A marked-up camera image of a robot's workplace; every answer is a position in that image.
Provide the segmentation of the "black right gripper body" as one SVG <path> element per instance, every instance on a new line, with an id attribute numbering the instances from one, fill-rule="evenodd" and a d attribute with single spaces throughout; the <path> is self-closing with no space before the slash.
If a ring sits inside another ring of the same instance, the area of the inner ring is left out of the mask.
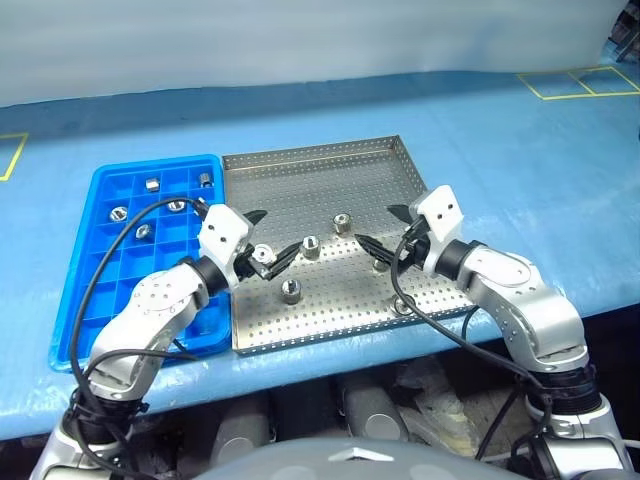
<path id="1" fill-rule="evenodd" d="M 414 220 L 405 230 L 402 239 L 406 255 L 398 261 L 398 270 L 407 271 L 411 267 L 422 269 L 430 250 L 429 226 L 425 219 Z"/>

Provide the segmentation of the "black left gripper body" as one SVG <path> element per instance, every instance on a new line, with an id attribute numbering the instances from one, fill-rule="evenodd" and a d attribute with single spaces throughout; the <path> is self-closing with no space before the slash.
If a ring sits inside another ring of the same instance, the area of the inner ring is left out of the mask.
<path id="1" fill-rule="evenodd" d="M 269 245 L 258 244 L 254 246 L 249 243 L 234 261 L 234 271 L 240 281 L 254 275 L 263 279 L 266 267 L 275 260 L 275 257 L 276 254 Z"/>

